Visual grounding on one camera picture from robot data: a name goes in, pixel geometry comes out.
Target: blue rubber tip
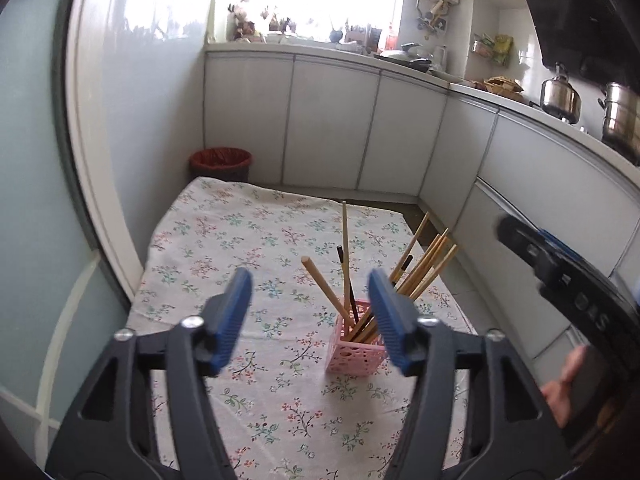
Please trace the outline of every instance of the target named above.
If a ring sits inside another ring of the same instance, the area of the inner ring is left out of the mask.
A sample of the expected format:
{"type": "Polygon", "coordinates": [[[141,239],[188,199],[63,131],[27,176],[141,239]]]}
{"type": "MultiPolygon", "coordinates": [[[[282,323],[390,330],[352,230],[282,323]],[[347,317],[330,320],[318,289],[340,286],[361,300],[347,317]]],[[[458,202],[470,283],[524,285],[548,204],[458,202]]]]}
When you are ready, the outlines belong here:
{"type": "Polygon", "coordinates": [[[218,311],[206,323],[207,333],[216,341],[216,349],[210,361],[214,375],[220,373],[231,359],[251,301],[251,294],[251,274],[248,270],[239,267],[226,287],[218,311]]]}
{"type": "Polygon", "coordinates": [[[394,290],[379,269],[369,275],[369,299],[391,362],[402,374],[414,375],[416,365],[425,359],[415,341],[418,310],[409,298],[394,290]]]}

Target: trash can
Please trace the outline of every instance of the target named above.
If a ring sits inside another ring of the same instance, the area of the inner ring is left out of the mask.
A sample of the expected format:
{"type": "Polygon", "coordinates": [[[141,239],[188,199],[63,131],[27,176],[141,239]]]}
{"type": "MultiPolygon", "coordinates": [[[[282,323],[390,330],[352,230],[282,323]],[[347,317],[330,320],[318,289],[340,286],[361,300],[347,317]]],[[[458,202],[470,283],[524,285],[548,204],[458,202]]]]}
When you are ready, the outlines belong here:
{"type": "Polygon", "coordinates": [[[191,177],[211,176],[227,182],[247,182],[251,153],[240,148],[208,148],[189,157],[191,177]]]}

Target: stainless steel kettle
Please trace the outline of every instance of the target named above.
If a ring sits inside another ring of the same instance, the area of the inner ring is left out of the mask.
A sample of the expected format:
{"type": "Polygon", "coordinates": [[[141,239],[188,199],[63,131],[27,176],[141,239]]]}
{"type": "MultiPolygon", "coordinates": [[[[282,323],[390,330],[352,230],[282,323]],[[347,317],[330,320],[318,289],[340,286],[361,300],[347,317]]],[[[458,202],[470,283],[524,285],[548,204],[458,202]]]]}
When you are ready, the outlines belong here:
{"type": "Polygon", "coordinates": [[[540,108],[553,117],[575,124],[580,119],[581,107],[578,92],[569,84],[566,67],[556,63],[556,77],[542,83],[540,108]]]}

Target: floral pattern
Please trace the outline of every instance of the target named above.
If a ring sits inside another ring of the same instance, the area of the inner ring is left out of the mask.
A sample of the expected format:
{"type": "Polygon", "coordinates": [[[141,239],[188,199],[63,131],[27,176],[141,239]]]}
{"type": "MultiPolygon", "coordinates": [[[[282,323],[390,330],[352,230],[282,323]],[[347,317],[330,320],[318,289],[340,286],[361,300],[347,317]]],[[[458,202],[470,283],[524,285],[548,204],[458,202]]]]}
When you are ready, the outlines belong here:
{"type": "MultiPolygon", "coordinates": [[[[390,272],[412,233],[402,215],[349,206],[351,281],[367,299],[373,267],[390,272]]],[[[238,478],[383,478],[414,387],[384,361],[358,378],[326,374],[336,312],[300,265],[311,256],[341,296],[342,244],[337,202],[241,183],[198,178],[158,224],[128,325],[139,333],[169,329],[224,291],[236,267],[254,284],[252,304],[228,367],[206,389],[238,478]]],[[[417,261],[422,253],[414,248],[417,261]]],[[[472,332],[437,278],[418,309],[472,332]]],[[[160,455],[177,463],[162,372],[154,375],[160,455]]],[[[456,463],[465,421],[466,386],[458,378],[445,465],[456,463]]]]}

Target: black-tipped chopstick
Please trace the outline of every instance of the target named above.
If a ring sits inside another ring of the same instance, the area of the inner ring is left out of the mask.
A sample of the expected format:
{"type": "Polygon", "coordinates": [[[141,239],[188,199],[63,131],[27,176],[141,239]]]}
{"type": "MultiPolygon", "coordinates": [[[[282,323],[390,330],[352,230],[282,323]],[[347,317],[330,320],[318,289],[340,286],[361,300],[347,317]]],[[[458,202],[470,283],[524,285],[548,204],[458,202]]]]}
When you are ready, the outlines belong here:
{"type": "MultiPolygon", "coordinates": [[[[342,250],[342,246],[338,245],[336,247],[338,249],[338,258],[340,258],[340,264],[344,264],[344,251],[342,250]]],[[[358,318],[358,307],[356,306],[356,298],[353,295],[353,287],[351,286],[351,280],[349,280],[349,302],[351,303],[351,311],[353,312],[353,319],[355,322],[359,322],[358,318]]]]}
{"type": "MultiPolygon", "coordinates": [[[[402,264],[402,267],[400,267],[400,275],[398,276],[398,280],[400,278],[402,278],[402,275],[404,274],[404,272],[408,269],[409,264],[411,263],[411,260],[413,260],[414,257],[409,254],[409,256],[407,256],[406,260],[404,261],[404,264],[402,264]]],[[[397,281],[395,282],[391,282],[391,285],[396,286],[397,281]]]]}

